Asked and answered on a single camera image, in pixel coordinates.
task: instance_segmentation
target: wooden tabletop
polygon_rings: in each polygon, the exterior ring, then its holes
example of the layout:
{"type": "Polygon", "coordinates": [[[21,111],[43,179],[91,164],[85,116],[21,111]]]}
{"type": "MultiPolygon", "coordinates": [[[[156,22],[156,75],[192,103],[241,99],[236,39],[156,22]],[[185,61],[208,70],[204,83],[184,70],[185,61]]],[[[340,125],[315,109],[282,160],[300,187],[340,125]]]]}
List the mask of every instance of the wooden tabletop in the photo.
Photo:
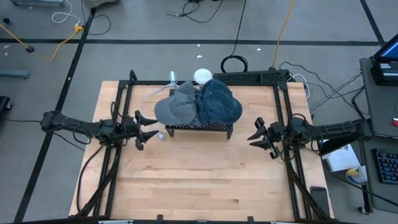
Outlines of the wooden tabletop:
{"type": "MultiPolygon", "coordinates": [[[[93,121],[111,118],[110,107],[117,86],[118,82],[102,83],[93,121]]],[[[303,85],[288,83],[288,86],[293,113],[302,113],[310,121],[303,85]]],[[[146,118],[154,118],[156,102],[166,98],[169,91],[145,98],[141,108],[140,100],[160,87],[133,86],[129,113],[140,110],[146,118]]],[[[154,136],[143,151],[135,148],[133,139],[123,147],[111,218],[154,220],[162,214],[165,220],[238,221],[253,216],[256,221],[294,221],[284,163],[281,158],[272,160],[269,151],[249,146],[246,141],[256,131],[257,117],[262,116],[266,126],[277,121],[273,89],[268,86],[230,89],[243,106],[242,117],[234,124],[230,140],[225,133],[179,130],[171,138],[164,125],[157,123],[143,130],[157,129],[165,135],[165,141],[154,136]]],[[[285,111],[282,92],[280,96],[285,111]]],[[[98,148],[97,141],[86,147],[82,165],[98,148]]],[[[81,207],[98,186],[104,152],[103,149],[88,164],[83,175],[81,207]]],[[[301,154],[308,189],[327,188],[319,156],[306,150],[301,154]]],[[[304,217],[302,197],[296,189],[300,214],[304,217]]],[[[107,196],[105,190],[100,214],[104,213],[107,196]]],[[[75,200],[74,196],[71,215],[77,213],[75,200]]]]}

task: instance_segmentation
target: white sticker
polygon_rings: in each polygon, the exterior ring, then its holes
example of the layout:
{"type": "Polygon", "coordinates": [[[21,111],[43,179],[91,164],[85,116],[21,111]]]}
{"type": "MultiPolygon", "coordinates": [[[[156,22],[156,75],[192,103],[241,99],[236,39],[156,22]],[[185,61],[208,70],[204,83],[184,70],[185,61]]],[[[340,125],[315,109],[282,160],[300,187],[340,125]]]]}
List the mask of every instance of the white sticker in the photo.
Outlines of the white sticker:
{"type": "Polygon", "coordinates": [[[387,64],[387,63],[381,63],[380,67],[381,68],[391,68],[391,66],[389,64],[387,64]]]}
{"type": "Polygon", "coordinates": [[[398,73],[385,73],[385,76],[398,76],[398,73]]]}

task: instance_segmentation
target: yellow cable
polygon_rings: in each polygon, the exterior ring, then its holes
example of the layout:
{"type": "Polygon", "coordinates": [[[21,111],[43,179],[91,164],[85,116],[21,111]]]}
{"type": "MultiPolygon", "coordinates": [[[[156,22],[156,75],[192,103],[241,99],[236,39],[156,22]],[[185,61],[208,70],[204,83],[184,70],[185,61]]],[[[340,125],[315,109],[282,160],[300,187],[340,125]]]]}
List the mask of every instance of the yellow cable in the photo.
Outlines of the yellow cable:
{"type": "Polygon", "coordinates": [[[0,24],[0,27],[2,29],[4,29],[11,37],[13,37],[14,39],[16,39],[20,44],[22,44],[25,48],[29,48],[28,45],[26,45],[25,43],[23,43],[20,39],[18,39],[18,37],[16,37],[11,31],[9,31],[7,28],[5,28],[2,24],[0,24]]]}
{"type": "Polygon", "coordinates": [[[73,33],[73,35],[71,35],[68,39],[66,39],[63,42],[61,42],[60,44],[58,44],[57,49],[55,49],[54,55],[50,59],[53,60],[55,58],[55,56],[57,56],[58,50],[61,47],[61,45],[68,42],[81,30],[83,30],[83,28],[81,26],[75,26],[75,32],[73,33]]]}
{"type": "Polygon", "coordinates": [[[284,25],[282,26],[282,30],[280,30],[280,34],[279,34],[279,38],[278,38],[278,43],[276,44],[276,50],[275,50],[275,55],[274,55],[274,61],[272,62],[272,68],[274,68],[275,61],[276,61],[276,58],[277,58],[277,56],[278,56],[279,42],[280,42],[280,39],[282,38],[282,33],[284,32],[284,29],[285,29],[285,26],[286,26],[286,24],[287,24],[287,21],[289,20],[290,14],[291,14],[292,11],[293,11],[293,7],[294,7],[294,3],[295,3],[295,2],[296,2],[296,0],[292,0],[292,3],[291,3],[291,5],[290,5],[289,12],[287,13],[287,16],[286,16],[286,19],[285,19],[285,22],[284,22],[284,25]]]}

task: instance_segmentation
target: dark blue knit hat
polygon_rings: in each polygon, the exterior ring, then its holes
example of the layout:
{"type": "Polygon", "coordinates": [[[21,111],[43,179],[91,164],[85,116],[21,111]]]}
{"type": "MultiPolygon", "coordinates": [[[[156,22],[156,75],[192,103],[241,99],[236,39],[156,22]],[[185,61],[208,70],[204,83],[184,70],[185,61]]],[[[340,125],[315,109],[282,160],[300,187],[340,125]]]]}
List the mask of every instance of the dark blue knit hat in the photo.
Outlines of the dark blue knit hat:
{"type": "Polygon", "coordinates": [[[219,80],[210,80],[203,86],[197,98],[197,110],[203,126],[233,124],[242,115],[242,105],[219,80]]]}

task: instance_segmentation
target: gray concrete floor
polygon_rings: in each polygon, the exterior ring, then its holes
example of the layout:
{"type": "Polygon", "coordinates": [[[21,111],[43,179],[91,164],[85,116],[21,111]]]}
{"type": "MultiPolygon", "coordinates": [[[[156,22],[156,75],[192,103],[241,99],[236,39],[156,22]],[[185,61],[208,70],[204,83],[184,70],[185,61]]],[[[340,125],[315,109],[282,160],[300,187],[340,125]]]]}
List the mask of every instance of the gray concrete floor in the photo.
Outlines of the gray concrete floor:
{"type": "MultiPolygon", "coordinates": [[[[96,13],[106,14],[112,20],[112,29],[104,35],[88,39],[162,40],[162,39],[212,39],[233,40],[236,37],[242,0],[225,0],[220,11],[207,24],[197,24],[187,18],[166,16],[166,11],[180,11],[185,0],[136,0],[106,6],[96,13]]],[[[394,0],[366,0],[384,40],[398,31],[398,17],[394,0]]],[[[70,0],[73,14],[81,16],[79,0],[70,0]]],[[[290,0],[248,0],[241,27],[240,40],[277,40],[290,0]]],[[[205,0],[193,16],[206,19],[212,15],[218,2],[205,0]]],[[[68,11],[68,6],[35,4],[15,7],[9,1],[0,2],[0,16],[9,17],[10,30],[24,39],[65,39],[73,32],[74,18],[54,24],[51,15],[68,11]]],[[[93,22],[90,32],[101,32],[107,26],[103,18],[93,22]]],[[[9,38],[0,31],[0,39],[9,38]]],[[[284,32],[283,40],[317,41],[377,41],[359,0],[301,0],[297,1],[284,32]]],[[[51,55],[55,44],[32,44],[36,52],[51,55]]],[[[77,44],[65,44],[55,60],[44,60],[28,54],[19,44],[0,44],[0,68],[25,69],[30,79],[0,77],[0,95],[12,98],[11,119],[40,119],[44,111],[55,108],[65,77],[68,73],[77,44]]],[[[283,61],[302,64],[317,72],[334,87],[359,73],[359,59],[369,57],[378,46],[315,46],[283,45],[279,50],[277,65],[283,61]]],[[[229,55],[233,45],[220,44],[85,44],[70,86],[63,113],[90,121],[94,114],[98,92],[103,80],[127,79],[133,69],[140,80],[167,80],[169,71],[177,73],[180,80],[192,77],[198,68],[220,72],[221,60],[229,55]]],[[[238,45],[235,54],[249,61],[249,70],[267,70],[271,65],[275,45],[238,45]]],[[[227,62],[227,70],[239,71],[242,65],[227,62]]],[[[284,65],[293,74],[300,73],[308,82],[322,85],[314,75],[301,68],[284,65]]],[[[322,85],[329,93],[330,89],[322,85]]],[[[342,93],[362,86],[357,79],[342,93]]],[[[315,86],[310,87],[309,105],[323,98],[315,86]]],[[[367,111],[364,95],[358,99],[367,111]]],[[[327,101],[314,112],[315,124],[328,124],[356,119],[358,115],[341,99],[327,101]]],[[[70,133],[62,133],[67,138],[70,133]]],[[[0,129],[0,223],[12,222],[24,194],[35,160],[45,134],[38,124],[4,122],[0,129]]],[[[52,139],[36,188],[25,215],[25,221],[64,218],[68,215],[83,153],[58,137],[52,139]]],[[[356,211],[362,206],[360,191],[326,175],[335,216],[346,222],[394,222],[398,216],[375,211],[369,216],[356,211]]]]}

